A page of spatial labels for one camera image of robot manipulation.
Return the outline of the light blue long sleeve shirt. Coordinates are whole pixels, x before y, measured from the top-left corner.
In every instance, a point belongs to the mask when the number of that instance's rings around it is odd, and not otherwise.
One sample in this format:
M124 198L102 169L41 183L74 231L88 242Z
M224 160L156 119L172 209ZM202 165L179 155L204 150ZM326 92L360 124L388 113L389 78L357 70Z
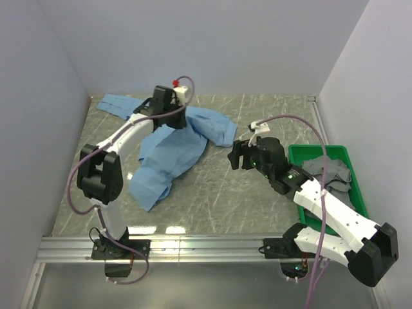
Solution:
M237 125L224 114L189 106L185 117L185 128L163 125L140 145L140 167L130 180L128 192L147 212L167 197L173 180L199 160L208 141L218 147L233 145Z

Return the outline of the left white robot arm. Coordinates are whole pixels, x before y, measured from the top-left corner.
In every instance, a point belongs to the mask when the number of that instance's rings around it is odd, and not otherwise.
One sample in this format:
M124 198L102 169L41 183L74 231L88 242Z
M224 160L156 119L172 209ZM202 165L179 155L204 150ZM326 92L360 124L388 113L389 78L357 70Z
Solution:
M109 239L106 249L115 259L126 257L130 249L128 228L117 203L124 185L122 160L159 127L186 127L185 108L193 95L193 86L180 86L177 80L172 88L156 86L153 95L131 112L120 129L97 145L86 144L81 149L79 163L68 179L68 202L77 214L97 211L105 238ZM77 187L92 203L86 211L76 209L71 201L74 174Z

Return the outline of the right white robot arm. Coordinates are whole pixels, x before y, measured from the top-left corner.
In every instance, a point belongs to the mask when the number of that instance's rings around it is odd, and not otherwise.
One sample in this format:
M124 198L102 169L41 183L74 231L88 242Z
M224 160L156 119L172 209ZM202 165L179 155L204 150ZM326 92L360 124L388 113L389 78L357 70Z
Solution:
M301 167L291 164L280 141L257 138L255 144L237 140L228 155L233 170L259 171L270 186L318 218L324 218L335 235L324 235L296 223L283 234L283 248L296 258L303 252L320 253L348 268L362 284L374 287L398 259L397 230L379 225L355 212L321 188L321 183Z

